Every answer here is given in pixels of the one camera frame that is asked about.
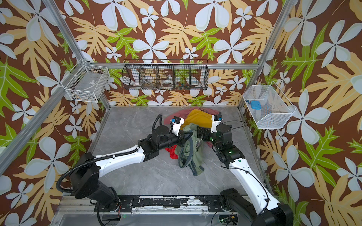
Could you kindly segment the olive green cloth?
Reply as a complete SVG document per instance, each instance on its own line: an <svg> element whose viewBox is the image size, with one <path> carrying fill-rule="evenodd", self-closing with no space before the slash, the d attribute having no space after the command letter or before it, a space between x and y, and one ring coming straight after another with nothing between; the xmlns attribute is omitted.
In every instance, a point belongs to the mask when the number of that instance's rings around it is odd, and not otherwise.
<svg viewBox="0 0 362 226"><path fill-rule="evenodd" d="M191 123L184 127L184 132L192 132L191 137L185 142L183 147L177 146L175 154L178 155L178 165L180 168L189 167L193 176L198 176L204 172L203 163L203 143L198 138L198 125Z"/></svg>

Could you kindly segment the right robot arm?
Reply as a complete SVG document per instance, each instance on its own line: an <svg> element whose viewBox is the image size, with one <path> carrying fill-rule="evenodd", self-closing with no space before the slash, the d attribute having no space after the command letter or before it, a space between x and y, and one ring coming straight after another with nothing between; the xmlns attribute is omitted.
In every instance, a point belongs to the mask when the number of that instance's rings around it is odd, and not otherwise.
<svg viewBox="0 0 362 226"><path fill-rule="evenodd" d="M233 144L231 127L219 124L215 129L197 127L197 137L210 141L221 167L230 170L242 185L249 200L230 188L221 192L222 207L237 212L252 226L292 226L293 211L280 203L252 171L245 155Z"/></svg>

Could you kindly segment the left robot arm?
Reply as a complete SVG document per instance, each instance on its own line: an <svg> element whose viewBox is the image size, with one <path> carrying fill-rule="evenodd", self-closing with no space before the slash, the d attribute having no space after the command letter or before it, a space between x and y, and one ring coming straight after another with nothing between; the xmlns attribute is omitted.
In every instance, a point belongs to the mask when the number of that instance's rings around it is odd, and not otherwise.
<svg viewBox="0 0 362 226"><path fill-rule="evenodd" d="M174 117L170 127L162 124L159 114L152 125L151 134L128 149L106 155L84 154L79 163L64 173L56 182L56 188L62 193L71 193L77 199L89 198L96 206L106 212L120 208L120 199L114 188L105 185L99 179L122 167L143 163L159 155L160 150L175 145L184 146L191 133L181 131L185 119Z"/></svg>

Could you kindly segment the red cloth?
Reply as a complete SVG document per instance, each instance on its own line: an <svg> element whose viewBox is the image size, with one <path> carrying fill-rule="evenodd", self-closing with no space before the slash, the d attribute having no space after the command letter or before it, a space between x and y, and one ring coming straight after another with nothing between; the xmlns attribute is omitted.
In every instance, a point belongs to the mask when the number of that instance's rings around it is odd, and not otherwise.
<svg viewBox="0 0 362 226"><path fill-rule="evenodd" d="M176 148L177 148L177 145L165 148L165 150L170 154L170 158L174 159L174 160L177 160L179 158L179 156L175 153Z"/></svg>

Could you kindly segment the yellow cloth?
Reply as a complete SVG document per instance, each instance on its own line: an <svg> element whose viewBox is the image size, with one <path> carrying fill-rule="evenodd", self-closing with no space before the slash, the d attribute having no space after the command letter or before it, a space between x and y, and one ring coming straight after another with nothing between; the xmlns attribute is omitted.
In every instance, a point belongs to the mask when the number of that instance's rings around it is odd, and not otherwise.
<svg viewBox="0 0 362 226"><path fill-rule="evenodd" d="M207 113L199 109L194 109L188 114L181 128L183 130L186 126L192 123L200 127L211 128L212 115L214 115L214 113Z"/></svg>

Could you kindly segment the dusty pink cloth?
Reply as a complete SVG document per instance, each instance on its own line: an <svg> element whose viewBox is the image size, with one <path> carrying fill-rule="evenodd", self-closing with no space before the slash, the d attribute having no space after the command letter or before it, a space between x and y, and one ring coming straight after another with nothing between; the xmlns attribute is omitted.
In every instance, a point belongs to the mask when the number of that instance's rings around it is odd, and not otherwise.
<svg viewBox="0 0 362 226"><path fill-rule="evenodd" d="M214 109L211 109L211 108L203 108L203 107L191 107L191 108L186 108L186 109L183 109L183 110L180 110L176 113L173 113L169 116L167 116L165 119L163 119L163 123L164 124L169 124L171 119L174 117L174 116L177 116L177 117L181 117L181 118L184 118L186 119L186 117L188 116L188 114L194 110L194 109L199 109L201 111L205 111L207 113L214 113L214 115L218 114L219 111L218 110L214 110Z"/></svg>

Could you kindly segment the white bowl in basket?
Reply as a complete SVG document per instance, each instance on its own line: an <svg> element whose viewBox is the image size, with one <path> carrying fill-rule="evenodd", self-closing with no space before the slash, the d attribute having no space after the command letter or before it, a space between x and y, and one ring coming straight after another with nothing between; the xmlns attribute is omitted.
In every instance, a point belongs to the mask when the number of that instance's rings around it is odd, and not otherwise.
<svg viewBox="0 0 362 226"><path fill-rule="evenodd" d="M162 87L173 87L173 81L166 79L166 80L162 80L161 81L161 86Z"/></svg>

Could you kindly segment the blue object in basket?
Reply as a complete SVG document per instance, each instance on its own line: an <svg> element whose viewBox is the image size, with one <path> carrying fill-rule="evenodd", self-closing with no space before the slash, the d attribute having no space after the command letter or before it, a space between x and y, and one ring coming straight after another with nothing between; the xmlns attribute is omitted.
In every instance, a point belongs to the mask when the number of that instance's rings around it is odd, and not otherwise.
<svg viewBox="0 0 362 226"><path fill-rule="evenodd" d="M262 109L262 106L261 106L260 102L257 101L257 100L252 100L252 101L249 102L249 104L250 104L250 106L251 106L251 108L253 110L261 110Z"/></svg>

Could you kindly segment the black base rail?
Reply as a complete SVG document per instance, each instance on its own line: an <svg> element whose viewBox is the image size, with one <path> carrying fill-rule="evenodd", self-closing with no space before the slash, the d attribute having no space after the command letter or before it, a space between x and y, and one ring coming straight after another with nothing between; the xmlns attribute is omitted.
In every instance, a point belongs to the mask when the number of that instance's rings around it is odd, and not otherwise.
<svg viewBox="0 0 362 226"><path fill-rule="evenodd" d="M231 211L221 195L120 195L115 204L105 207L95 204L100 212L135 213L137 209L158 209L161 211L185 210L216 212Z"/></svg>

